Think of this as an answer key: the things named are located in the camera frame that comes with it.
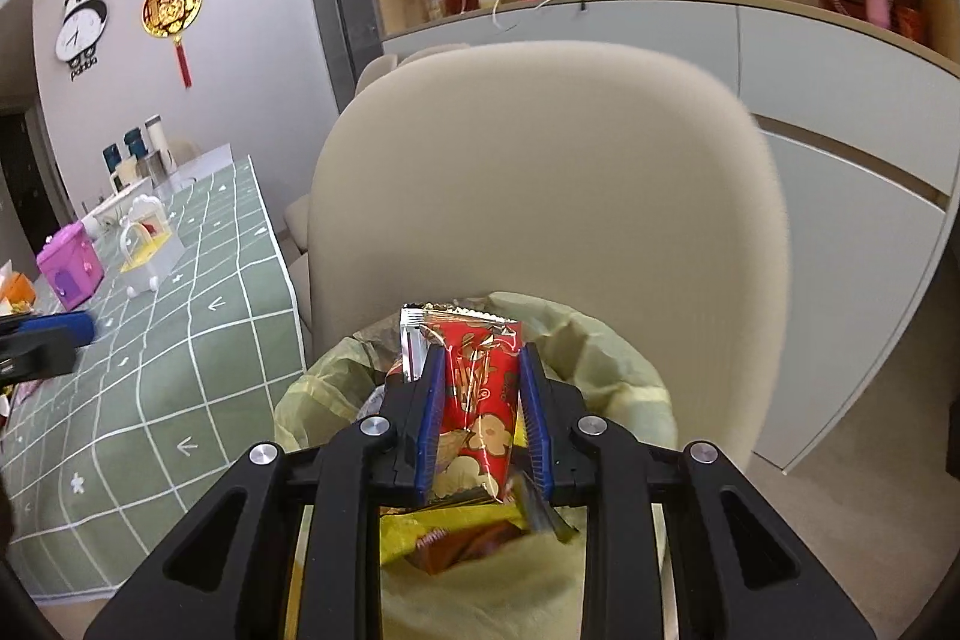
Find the panda wall clock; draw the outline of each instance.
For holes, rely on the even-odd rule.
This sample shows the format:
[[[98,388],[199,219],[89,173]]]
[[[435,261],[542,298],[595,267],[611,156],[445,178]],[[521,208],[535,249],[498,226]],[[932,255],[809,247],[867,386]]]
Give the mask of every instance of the panda wall clock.
[[[101,0],[64,1],[64,25],[56,35],[56,57],[70,67],[73,82],[97,63],[97,42],[107,26],[107,4]]]

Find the glass jar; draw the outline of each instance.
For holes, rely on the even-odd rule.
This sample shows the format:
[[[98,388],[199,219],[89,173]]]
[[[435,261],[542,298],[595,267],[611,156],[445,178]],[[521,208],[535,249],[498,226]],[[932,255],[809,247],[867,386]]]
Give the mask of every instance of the glass jar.
[[[443,20],[449,13],[446,9],[446,0],[424,0],[426,4],[426,16],[433,22],[434,20]]]
[[[403,0],[403,23],[407,28],[427,22],[424,0]]]

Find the cabinet door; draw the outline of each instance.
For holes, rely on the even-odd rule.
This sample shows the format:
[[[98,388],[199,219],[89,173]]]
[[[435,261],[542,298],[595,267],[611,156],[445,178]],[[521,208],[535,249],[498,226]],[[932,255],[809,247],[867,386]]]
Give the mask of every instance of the cabinet door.
[[[919,301],[944,213],[847,161],[766,134],[790,223],[781,375],[760,456],[786,467],[886,359]]]
[[[701,1],[591,1],[517,9],[455,20],[384,42],[386,52],[409,55],[434,44],[491,44],[544,39],[612,42],[683,58],[737,90],[736,6]]]
[[[740,9],[740,98],[751,112],[840,140],[945,194],[960,150],[960,80],[839,25]]]

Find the white arrow print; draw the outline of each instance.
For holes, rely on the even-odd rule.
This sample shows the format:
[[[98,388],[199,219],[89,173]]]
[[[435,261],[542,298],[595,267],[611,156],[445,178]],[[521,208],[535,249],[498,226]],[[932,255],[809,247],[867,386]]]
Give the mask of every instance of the white arrow print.
[[[191,439],[193,439],[192,435],[191,437],[187,437],[186,439],[181,440],[181,442],[176,444],[176,450],[183,453],[184,456],[190,456],[190,451],[193,451],[199,448],[199,445],[194,445],[193,443],[190,442]]]

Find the doorway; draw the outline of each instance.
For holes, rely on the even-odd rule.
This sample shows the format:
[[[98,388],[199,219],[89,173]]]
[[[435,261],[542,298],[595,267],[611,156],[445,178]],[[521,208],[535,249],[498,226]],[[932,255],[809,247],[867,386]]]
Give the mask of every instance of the doorway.
[[[30,144],[26,115],[18,112],[0,116],[0,129],[0,169],[27,242],[34,253],[40,253],[47,237],[59,230],[59,221]]]

